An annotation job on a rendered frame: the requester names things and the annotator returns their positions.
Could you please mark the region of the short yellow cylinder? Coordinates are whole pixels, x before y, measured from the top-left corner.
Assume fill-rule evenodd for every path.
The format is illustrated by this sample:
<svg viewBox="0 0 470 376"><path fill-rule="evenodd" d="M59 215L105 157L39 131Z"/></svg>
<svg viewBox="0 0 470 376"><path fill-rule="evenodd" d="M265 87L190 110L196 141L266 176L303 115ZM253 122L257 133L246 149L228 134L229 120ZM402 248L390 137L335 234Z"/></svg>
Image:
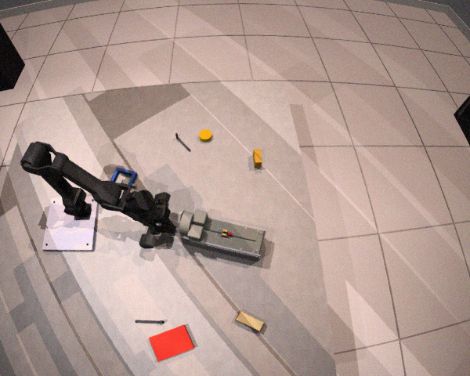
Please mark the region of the short yellow cylinder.
<svg viewBox="0 0 470 376"><path fill-rule="evenodd" d="M200 136L200 140L206 143L211 140L212 132L208 129L205 129L205 130L200 131L199 136Z"/></svg>

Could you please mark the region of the red flat rectangular block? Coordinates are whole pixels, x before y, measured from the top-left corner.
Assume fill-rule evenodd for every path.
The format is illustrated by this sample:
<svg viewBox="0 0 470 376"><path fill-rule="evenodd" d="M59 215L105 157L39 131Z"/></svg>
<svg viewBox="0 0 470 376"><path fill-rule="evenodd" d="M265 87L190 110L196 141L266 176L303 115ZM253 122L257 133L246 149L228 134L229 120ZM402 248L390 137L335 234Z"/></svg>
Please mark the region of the red flat rectangular block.
<svg viewBox="0 0 470 376"><path fill-rule="evenodd" d="M153 346L157 361L194 348L185 325L154 335L149 340Z"/></svg>

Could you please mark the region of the blue c-clamp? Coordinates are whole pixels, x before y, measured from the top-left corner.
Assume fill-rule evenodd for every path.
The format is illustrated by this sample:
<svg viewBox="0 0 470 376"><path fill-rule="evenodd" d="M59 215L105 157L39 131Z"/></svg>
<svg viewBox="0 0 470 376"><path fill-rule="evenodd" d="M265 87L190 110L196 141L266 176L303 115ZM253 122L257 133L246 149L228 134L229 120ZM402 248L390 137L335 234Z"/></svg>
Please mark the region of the blue c-clamp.
<svg viewBox="0 0 470 376"><path fill-rule="evenodd" d="M137 172L134 172L134 171L131 171L131 170L128 170L128 169L125 169L125 168L118 168L116 167L115 171L114 171L114 174L111 178L111 182L112 183L115 183L117 178L118 178L118 174L120 173L123 173L123 174L126 174L126 175L130 175L131 176L131 179L129 180L129 182L126 182L126 181L123 181L121 180L120 183L124 183L124 184L127 184L128 186L130 187L137 187L136 184L134 184L137 176L138 176L138 173Z"/></svg>

